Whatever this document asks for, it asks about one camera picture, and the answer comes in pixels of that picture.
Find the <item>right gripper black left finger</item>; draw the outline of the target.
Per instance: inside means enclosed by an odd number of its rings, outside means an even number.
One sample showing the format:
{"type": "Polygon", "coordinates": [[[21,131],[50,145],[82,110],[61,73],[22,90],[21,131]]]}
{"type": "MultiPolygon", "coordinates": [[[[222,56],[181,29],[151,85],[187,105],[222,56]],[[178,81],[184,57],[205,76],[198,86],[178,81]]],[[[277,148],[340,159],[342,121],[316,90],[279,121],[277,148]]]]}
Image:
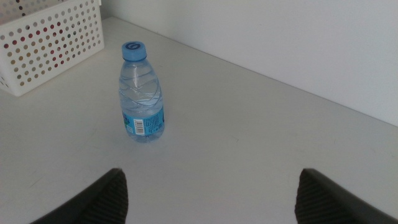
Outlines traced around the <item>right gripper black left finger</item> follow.
{"type": "Polygon", "coordinates": [[[128,206],[125,173],[113,168],[33,224],[125,224],[128,206]]]}

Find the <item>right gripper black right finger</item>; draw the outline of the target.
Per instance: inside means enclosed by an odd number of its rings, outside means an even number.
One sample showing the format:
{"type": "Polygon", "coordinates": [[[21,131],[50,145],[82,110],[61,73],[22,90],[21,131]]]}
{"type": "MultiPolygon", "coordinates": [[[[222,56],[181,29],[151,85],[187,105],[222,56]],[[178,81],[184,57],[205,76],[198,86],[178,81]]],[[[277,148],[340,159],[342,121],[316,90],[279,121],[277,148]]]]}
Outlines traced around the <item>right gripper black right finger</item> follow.
{"type": "Polygon", "coordinates": [[[295,217],[299,224],[397,224],[396,218],[309,168],[300,173],[295,217]]]}

